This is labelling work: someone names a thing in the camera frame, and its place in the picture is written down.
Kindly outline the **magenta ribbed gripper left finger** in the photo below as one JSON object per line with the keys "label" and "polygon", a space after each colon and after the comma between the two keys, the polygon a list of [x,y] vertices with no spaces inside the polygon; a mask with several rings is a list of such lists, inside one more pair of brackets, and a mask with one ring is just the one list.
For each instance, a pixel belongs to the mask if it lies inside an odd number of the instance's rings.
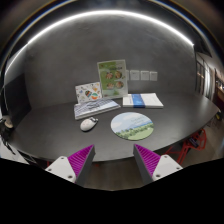
{"label": "magenta ribbed gripper left finger", "polygon": [[46,171],[69,182],[83,186],[94,156],[94,145],[90,145],[69,157],[60,156],[46,168]]}

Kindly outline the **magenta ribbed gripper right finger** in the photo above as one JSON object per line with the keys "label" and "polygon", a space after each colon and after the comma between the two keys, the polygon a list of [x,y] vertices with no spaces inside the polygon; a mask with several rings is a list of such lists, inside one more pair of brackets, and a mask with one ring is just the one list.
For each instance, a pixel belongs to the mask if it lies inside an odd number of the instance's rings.
{"label": "magenta ribbed gripper right finger", "polygon": [[137,144],[134,145],[133,154],[145,185],[182,169],[169,155],[160,156]]}

